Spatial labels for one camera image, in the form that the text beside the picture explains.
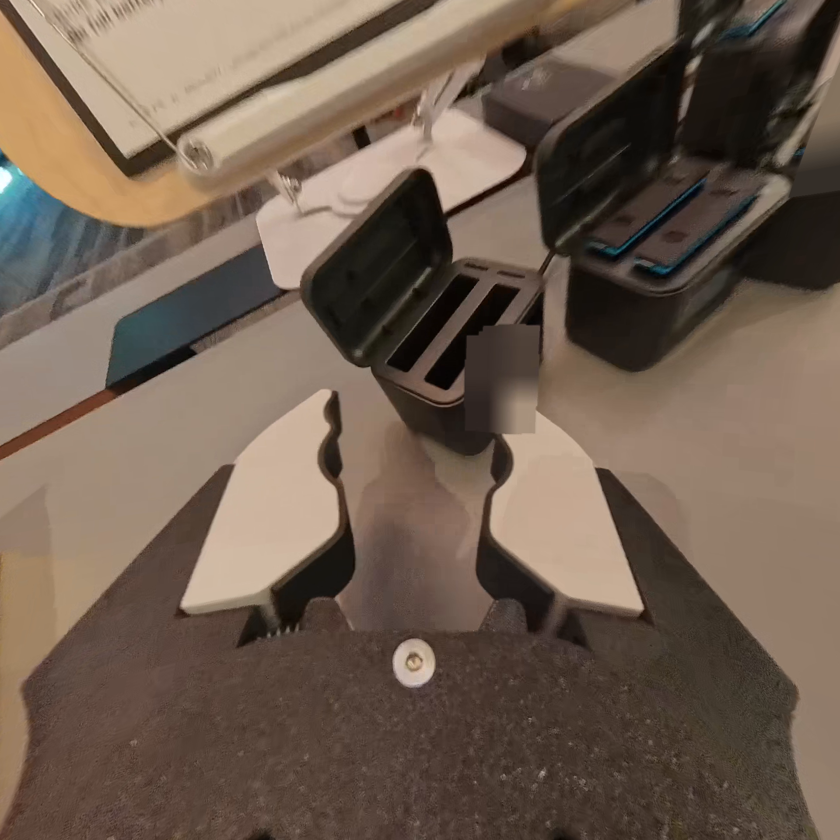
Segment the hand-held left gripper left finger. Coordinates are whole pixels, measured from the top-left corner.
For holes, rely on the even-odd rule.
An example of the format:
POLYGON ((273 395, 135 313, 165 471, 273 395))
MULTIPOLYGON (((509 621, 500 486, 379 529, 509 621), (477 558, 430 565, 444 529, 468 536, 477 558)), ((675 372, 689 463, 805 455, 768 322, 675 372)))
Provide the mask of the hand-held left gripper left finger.
POLYGON ((347 525, 340 398, 321 389, 237 456, 181 599, 186 615, 282 607, 280 590, 330 549, 347 525))

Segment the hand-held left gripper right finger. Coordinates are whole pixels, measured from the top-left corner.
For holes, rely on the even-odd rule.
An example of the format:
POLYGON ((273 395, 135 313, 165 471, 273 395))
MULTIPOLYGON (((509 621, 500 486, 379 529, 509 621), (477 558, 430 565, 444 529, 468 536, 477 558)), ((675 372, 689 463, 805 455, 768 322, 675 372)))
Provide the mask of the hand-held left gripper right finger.
POLYGON ((482 511, 476 576, 526 617, 569 610, 640 617, 645 605, 592 458, 540 413, 500 434, 482 511))

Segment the black power adapter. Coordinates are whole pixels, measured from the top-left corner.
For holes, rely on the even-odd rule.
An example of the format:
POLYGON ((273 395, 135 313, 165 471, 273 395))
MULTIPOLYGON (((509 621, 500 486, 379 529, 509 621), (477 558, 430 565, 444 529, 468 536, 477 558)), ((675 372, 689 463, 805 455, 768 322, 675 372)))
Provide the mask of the black power adapter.
POLYGON ((627 72, 541 57, 493 83, 482 100, 486 125, 520 145, 528 157, 557 124, 585 120, 627 72))

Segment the printed instruction sheet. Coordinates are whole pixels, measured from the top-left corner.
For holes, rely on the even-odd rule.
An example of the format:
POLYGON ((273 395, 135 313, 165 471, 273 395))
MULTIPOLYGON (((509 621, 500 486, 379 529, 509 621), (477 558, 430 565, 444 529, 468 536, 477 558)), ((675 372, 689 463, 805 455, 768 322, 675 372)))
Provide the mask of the printed instruction sheet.
MULTIPOLYGON (((302 2, 2 2, 3 20, 24 41, 92 137, 69 129, 70 152, 93 152, 128 179, 171 162, 199 123, 281 79, 267 31, 302 2)), ((201 192, 245 183, 271 161, 201 192)))

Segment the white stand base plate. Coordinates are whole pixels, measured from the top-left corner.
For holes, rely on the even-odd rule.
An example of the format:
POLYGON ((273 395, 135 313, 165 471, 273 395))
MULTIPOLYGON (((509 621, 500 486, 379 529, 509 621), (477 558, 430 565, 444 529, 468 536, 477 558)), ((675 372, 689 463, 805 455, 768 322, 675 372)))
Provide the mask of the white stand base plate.
POLYGON ((296 197, 280 189, 256 215, 274 285, 299 288, 306 268, 404 170, 430 172, 448 213, 520 171, 525 149, 456 108, 442 113, 429 137, 406 125, 310 176, 296 197))

